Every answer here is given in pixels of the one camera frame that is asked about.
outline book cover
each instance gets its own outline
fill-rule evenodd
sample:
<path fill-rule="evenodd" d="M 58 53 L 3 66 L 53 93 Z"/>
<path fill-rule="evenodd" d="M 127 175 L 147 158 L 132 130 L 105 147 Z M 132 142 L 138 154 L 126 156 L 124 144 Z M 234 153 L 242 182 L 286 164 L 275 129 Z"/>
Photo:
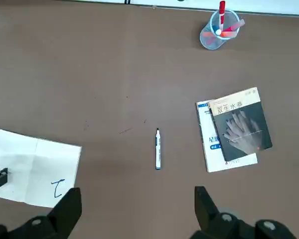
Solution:
<path fill-rule="evenodd" d="M 226 161 L 271 148 L 256 87 L 209 102 Z"/>
<path fill-rule="evenodd" d="M 242 167 L 257 163 L 255 153 L 226 162 L 216 133 L 213 118 L 208 107 L 209 101 L 197 102 L 197 115 L 205 153 L 208 172 L 216 172 L 230 168 Z"/>

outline white marker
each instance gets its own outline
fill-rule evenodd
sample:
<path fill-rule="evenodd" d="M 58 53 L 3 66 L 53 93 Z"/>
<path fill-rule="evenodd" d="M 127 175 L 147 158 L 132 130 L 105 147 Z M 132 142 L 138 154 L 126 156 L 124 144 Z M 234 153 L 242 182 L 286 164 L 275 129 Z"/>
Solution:
<path fill-rule="evenodd" d="M 156 149 L 156 157 L 155 157 L 155 169 L 160 169 L 160 134 L 159 129 L 156 130 L 156 136 L 155 136 L 155 149 Z"/>

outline sheet of paper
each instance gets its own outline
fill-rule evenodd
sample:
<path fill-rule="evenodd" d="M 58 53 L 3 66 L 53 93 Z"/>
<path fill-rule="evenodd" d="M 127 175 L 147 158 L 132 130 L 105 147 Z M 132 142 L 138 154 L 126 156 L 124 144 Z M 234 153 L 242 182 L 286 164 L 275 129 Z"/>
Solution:
<path fill-rule="evenodd" d="M 255 153 L 232 160 L 230 162 L 225 161 L 215 124 L 208 108 L 208 102 L 209 101 L 196 103 L 207 171 L 216 172 L 257 163 L 257 156 Z"/>
<path fill-rule="evenodd" d="M 80 154 L 79 146 L 0 129 L 0 170 L 8 168 L 0 197 L 54 207 L 74 187 Z"/>

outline brown table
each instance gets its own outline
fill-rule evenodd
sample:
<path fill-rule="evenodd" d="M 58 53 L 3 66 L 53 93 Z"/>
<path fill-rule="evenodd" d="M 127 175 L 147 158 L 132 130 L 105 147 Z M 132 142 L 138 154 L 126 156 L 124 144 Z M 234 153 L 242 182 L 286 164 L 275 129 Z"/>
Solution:
<path fill-rule="evenodd" d="M 246 222 L 272 218 L 299 238 L 299 18 L 241 15 L 237 39 L 207 51 L 198 36 L 210 15 L 0 2 L 0 128 L 83 146 L 71 238 L 189 238 L 195 185 Z M 253 86 L 274 147 L 257 165 L 207 173 L 195 102 Z M 0 199 L 9 229 L 47 211 Z"/>

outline pen holder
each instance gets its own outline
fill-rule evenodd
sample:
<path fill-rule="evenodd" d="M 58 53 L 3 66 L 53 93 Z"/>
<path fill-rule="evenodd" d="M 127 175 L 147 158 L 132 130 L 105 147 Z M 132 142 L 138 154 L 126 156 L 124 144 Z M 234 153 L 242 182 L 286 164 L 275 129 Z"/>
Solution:
<path fill-rule="evenodd" d="M 232 10 L 225 10 L 225 21 L 224 21 L 224 28 L 227 29 L 234 25 L 235 23 L 239 22 L 238 15 Z M 232 37 L 221 37 L 216 35 L 215 29 L 218 28 L 219 24 L 219 11 L 215 11 L 207 25 L 202 29 L 199 39 L 201 44 L 208 50 L 216 50 L 226 41 L 231 39 Z"/>

